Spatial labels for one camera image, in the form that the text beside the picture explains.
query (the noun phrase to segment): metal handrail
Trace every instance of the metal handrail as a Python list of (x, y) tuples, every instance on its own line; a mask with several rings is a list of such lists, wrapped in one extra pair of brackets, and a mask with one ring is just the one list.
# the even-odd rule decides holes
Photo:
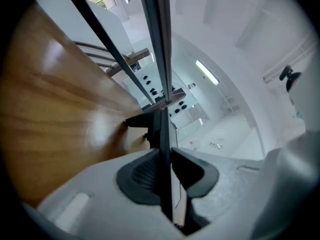
[[(94, 44), (90, 44), (90, 43), (86, 43), (86, 42), (78, 42), (78, 41), (73, 41), (77, 46), (83, 46), (83, 47), (88, 47), (88, 48), (93, 48), (93, 49), (97, 49), (106, 53), (109, 53), (109, 51), (106, 48), (94, 45)], [(129, 56), (122, 54), (122, 56), (125, 59), (130, 59)]]
[(170, 0), (141, 0), (167, 103), (172, 99)]
[(97, 59), (102, 59), (102, 60), (106, 60), (109, 62), (117, 62), (114, 58), (109, 58), (109, 57), (105, 57), (99, 54), (94, 54), (94, 53), (89, 53), (89, 52), (85, 52), (86, 55), (88, 55), (89, 57), (92, 58), (97, 58)]

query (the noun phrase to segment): metal pole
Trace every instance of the metal pole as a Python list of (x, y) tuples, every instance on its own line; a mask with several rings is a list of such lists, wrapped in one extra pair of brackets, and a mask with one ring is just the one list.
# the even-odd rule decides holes
[(170, 0), (141, 0), (167, 103), (172, 99)]
[(140, 89), (140, 91), (148, 98), (151, 104), (155, 102), (149, 95), (149, 93), (145, 90), (143, 85), (140, 83), (122, 54), (118, 51), (115, 44), (110, 39), (109, 35), (105, 31), (104, 27), (101, 25), (91, 8), (89, 7), (86, 0), (71, 0), (75, 7), (78, 9), (82, 17), (88, 23), (88, 25), (92, 28), (93, 32), (103, 43), (105, 48), (110, 52), (110, 54), (114, 57), (114, 59), (118, 62), (120, 67), (127, 73), (127, 75), (131, 78), (131, 80), (136, 84), (136, 86)]
[(224, 101), (226, 102), (226, 104), (229, 106), (229, 108), (231, 109), (231, 111), (233, 112), (233, 114), (235, 115), (236, 112), (234, 111), (234, 109), (232, 108), (232, 106), (230, 105), (229, 101), (227, 100), (226, 96), (224, 96), (224, 94), (222, 93), (222, 91), (220, 91), (220, 89), (218, 88), (218, 86), (216, 86), (216, 88), (218, 89), (219, 93), (222, 95)]
[(166, 107), (161, 110), (161, 128), (160, 128), (160, 155), (159, 155), (159, 192), (161, 199), (161, 210), (173, 221), (172, 207), (172, 183), (171, 183), (171, 147), (169, 130), (169, 110)]

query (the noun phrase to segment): wooden panel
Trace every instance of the wooden panel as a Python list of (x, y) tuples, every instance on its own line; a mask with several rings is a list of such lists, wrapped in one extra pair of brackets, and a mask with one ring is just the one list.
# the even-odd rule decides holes
[(36, 206), (84, 168), (149, 148), (129, 128), (138, 102), (36, 5), (18, 25), (0, 79), (1, 148), (20, 198)]

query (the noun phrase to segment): white ceiling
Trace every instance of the white ceiling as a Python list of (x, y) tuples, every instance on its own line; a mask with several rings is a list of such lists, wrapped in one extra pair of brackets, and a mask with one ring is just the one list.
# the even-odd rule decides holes
[[(182, 17), (200, 22), (240, 48), (261, 77), (279, 72), (283, 64), (290, 63), (292, 58), (281, 63), (288, 54), (294, 53), (295, 58), (303, 55), (303, 40), (314, 34), (295, 0), (170, 0), (170, 6), (172, 19)], [(130, 32), (129, 39), (136, 41), (139, 36), (147, 36), (148, 33), (138, 30), (140, 25), (147, 31), (141, 23), (144, 21), (141, 0), (123, 3), (123, 7), (137, 29), (132, 31), (133, 28), (125, 26)]]

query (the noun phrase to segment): ceiling beam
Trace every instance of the ceiling beam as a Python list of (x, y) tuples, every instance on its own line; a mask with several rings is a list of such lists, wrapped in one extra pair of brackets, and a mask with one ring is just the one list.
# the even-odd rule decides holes
[(250, 37), (254, 32), (257, 26), (257, 23), (259, 21), (259, 18), (261, 17), (262, 9), (265, 3), (266, 3), (266, 0), (259, 0), (258, 5), (257, 7), (255, 7), (247, 25), (245, 26), (238, 40), (235, 42), (236, 47), (242, 47), (247, 41), (248, 37)]

